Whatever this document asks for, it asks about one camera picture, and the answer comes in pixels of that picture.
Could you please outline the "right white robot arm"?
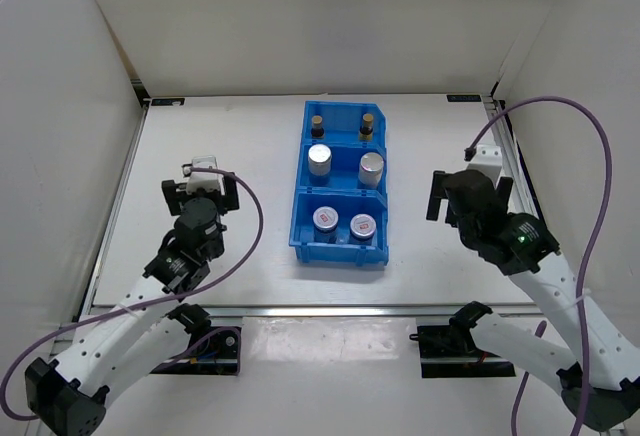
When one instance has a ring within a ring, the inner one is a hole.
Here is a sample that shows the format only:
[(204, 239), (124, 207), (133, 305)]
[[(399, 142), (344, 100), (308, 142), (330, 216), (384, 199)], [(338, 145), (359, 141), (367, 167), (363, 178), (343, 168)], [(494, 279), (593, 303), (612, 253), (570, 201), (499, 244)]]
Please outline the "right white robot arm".
[(509, 210), (512, 184), (475, 169), (435, 171), (426, 218), (437, 220), (446, 201), (445, 222), (461, 243), (525, 292), (564, 343), (544, 341), (473, 301), (450, 318), (450, 346), (509, 360), (558, 394), (580, 426), (606, 432), (639, 409), (639, 349), (577, 292), (578, 278), (546, 225)]

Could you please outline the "silver-cap white jar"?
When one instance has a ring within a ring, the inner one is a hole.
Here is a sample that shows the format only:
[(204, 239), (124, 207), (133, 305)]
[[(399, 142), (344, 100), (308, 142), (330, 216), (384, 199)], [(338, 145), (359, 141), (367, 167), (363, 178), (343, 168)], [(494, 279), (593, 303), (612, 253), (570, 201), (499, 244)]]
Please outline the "silver-cap white jar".
[(309, 180), (313, 186), (322, 186), (329, 181), (332, 151), (324, 144), (312, 145), (307, 153)]
[(359, 183), (363, 187), (376, 189), (382, 179), (384, 167), (384, 158), (379, 153), (365, 153), (359, 162)]

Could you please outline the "red-label dark jar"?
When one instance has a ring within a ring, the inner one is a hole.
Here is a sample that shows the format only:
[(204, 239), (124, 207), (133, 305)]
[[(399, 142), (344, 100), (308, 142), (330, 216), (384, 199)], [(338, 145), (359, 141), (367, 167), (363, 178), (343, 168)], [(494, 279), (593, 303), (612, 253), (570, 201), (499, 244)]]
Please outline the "red-label dark jar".
[(354, 245), (370, 246), (376, 235), (376, 230), (376, 221), (370, 214), (356, 214), (349, 224), (349, 241)]
[(318, 207), (312, 215), (314, 241), (334, 244), (337, 240), (338, 212), (331, 206)]

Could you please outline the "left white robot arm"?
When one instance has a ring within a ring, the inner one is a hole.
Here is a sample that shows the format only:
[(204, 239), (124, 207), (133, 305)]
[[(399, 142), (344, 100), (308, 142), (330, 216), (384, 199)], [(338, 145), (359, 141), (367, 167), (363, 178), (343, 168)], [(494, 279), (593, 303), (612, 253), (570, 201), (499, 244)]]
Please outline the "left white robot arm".
[(217, 334), (187, 298), (209, 289), (209, 264), (224, 252), (221, 218), (239, 208), (234, 173), (191, 167), (162, 191), (175, 218), (142, 276), (111, 311), (69, 325), (88, 332), (51, 361), (25, 369), (27, 404), (56, 435), (91, 435), (109, 406), (154, 370), (198, 356)]

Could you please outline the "brown dropper bottle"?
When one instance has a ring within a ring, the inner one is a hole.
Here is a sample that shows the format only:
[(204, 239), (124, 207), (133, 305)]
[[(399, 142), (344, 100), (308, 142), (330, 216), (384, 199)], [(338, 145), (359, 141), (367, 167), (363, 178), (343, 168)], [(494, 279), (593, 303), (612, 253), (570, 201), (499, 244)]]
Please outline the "brown dropper bottle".
[(362, 115), (359, 127), (359, 139), (361, 141), (372, 141), (374, 133), (374, 115), (365, 113)]
[(311, 118), (311, 137), (313, 139), (323, 139), (325, 137), (325, 129), (323, 125), (323, 117), (321, 115), (314, 115)]

